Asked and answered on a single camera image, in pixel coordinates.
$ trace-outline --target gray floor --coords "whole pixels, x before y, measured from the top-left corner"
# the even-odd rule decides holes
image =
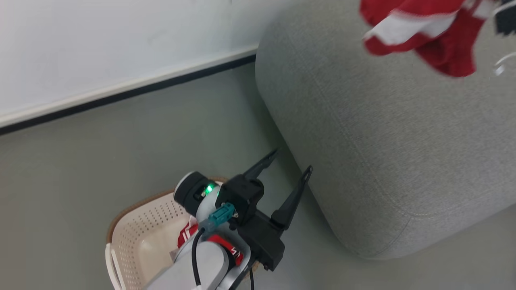
[[[0,137],[2,289],[112,289],[105,234],[116,214],[186,172],[232,176],[275,147],[260,208],[300,174],[254,84],[253,65]],[[515,289],[516,207],[386,262],[347,252],[304,196],[285,257],[256,289]],[[245,282],[240,287],[248,289]]]

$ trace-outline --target gray ottoman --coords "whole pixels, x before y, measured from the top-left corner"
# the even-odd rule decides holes
[[[369,55],[358,5],[284,13],[260,43],[256,80],[299,166],[314,166],[310,187],[335,235],[389,259],[516,202],[516,70],[492,71],[516,37],[487,24],[478,72],[452,79],[413,53]]]

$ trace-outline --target beige plastic basket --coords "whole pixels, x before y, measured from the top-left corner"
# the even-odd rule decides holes
[[[226,179],[211,178],[219,184]],[[143,200],[121,212],[107,234],[106,266],[115,290],[140,290],[172,266],[179,232],[190,215],[174,201],[174,191]]]

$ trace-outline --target black cable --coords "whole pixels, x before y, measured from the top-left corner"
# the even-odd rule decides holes
[[[195,284],[197,286],[201,285],[201,278],[199,277],[199,269],[197,267],[197,244],[199,243],[199,239],[204,233],[204,228],[200,229],[195,238],[193,239],[192,244],[192,267],[193,267],[193,278],[195,279]]]
[[[251,280],[251,290],[254,290],[253,267],[249,270],[249,279]]]

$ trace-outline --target red and white towel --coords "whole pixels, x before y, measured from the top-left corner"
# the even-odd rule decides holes
[[[374,26],[364,37],[375,55],[415,50],[429,65],[453,76],[476,71],[473,45],[493,0],[362,0],[360,12]]]

